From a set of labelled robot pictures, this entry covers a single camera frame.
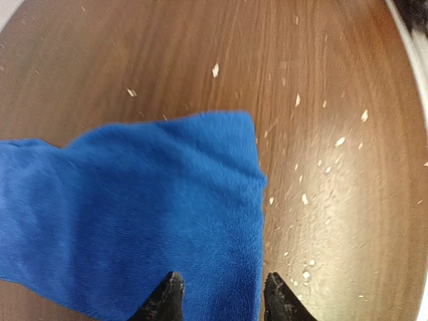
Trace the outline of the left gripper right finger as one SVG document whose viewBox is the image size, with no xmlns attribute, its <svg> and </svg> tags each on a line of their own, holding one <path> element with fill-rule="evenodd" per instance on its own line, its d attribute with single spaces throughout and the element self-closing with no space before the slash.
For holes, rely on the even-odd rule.
<svg viewBox="0 0 428 321">
<path fill-rule="evenodd" d="M 316 321 L 277 272 L 267 275 L 263 297 L 265 321 Z"/>
</svg>

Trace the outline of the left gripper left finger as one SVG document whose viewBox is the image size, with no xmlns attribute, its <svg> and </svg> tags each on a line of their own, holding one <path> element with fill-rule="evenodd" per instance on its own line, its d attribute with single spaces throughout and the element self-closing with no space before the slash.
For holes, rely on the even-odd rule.
<svg viewBox="0 0 428 321">
<path fill-rule="evenodd" d="M 129 321 L 183 321 L 185 283 L 179 272 L 169 272 Z"/>
</svg>

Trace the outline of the blue towel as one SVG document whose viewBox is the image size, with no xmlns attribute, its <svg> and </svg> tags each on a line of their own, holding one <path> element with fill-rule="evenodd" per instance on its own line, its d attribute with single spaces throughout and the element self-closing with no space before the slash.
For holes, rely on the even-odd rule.
<svg viewBox="0 0 428 321">
<path fill-rule="evenodd" d="M 174 271 L 185 320 L 257 320 L 264 188 L 246 112 L 4 140 L 1 278 L 126 320 Z"/>
</svg>

